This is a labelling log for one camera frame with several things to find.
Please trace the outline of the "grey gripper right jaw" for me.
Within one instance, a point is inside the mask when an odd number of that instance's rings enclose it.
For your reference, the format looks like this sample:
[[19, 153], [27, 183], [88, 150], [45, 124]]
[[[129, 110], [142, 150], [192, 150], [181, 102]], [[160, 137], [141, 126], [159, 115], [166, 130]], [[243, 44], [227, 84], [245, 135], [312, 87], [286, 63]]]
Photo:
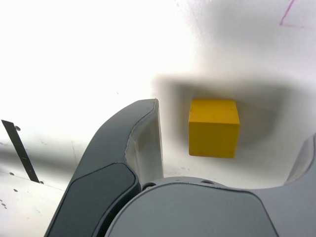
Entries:
[[316, 138], [307, 139], [284, 185], [236, 189], [165, 179], [133, 198], [108, 237], [313, 237]]

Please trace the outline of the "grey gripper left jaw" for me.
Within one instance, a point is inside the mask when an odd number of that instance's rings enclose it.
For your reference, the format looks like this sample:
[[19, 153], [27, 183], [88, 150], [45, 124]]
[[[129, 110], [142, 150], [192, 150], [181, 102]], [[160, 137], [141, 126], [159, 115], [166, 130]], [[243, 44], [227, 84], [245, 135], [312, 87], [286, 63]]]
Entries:
[[46, 231], [48, 237], [103, 237], [146, 183], [163, 177], [159, 102], [136, 101], [89, 142]]

